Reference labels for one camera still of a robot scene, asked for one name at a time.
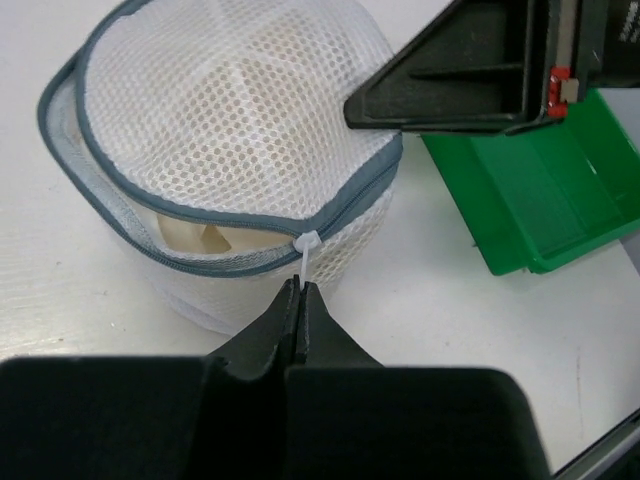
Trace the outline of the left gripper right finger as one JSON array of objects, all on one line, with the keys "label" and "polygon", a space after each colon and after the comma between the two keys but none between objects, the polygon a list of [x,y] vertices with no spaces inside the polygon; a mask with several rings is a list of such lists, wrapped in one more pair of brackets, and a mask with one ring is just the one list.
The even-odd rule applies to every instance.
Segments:
[{"label": "left gripper right finger", "polygon": [[367,353],[330,315],[319,287],[301,292],[297,320],[297,364],[314,368],[378,368]]}]

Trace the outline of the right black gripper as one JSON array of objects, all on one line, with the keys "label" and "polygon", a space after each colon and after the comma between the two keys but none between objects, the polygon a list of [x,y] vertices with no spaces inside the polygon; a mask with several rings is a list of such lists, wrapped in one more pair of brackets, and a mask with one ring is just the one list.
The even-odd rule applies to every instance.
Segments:
[{"label": "right black gripper", "polygon": [[452,1],[345,102],[352,129],[496,134],[639,86],[637,1]]}]

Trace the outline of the white garments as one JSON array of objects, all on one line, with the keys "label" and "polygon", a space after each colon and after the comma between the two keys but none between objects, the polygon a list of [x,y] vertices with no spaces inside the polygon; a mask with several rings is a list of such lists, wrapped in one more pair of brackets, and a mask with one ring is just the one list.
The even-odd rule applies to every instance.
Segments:
[{"label": "white garments", "polygon": [[287,234],[190,223],[164,215],[157,216],[159,231],[173,250],[193,254],[224,254],[288,245]]}]

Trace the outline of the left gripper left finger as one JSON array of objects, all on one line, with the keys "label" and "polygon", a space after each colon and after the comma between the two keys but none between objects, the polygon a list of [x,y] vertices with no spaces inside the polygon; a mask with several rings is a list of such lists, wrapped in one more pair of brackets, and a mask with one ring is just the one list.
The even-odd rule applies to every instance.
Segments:
[{"label": "left gripper left finger", "polygon": [[296,352],[300,282],[284,282],[268,308],[205,357],[209,383],[282,383]]}]

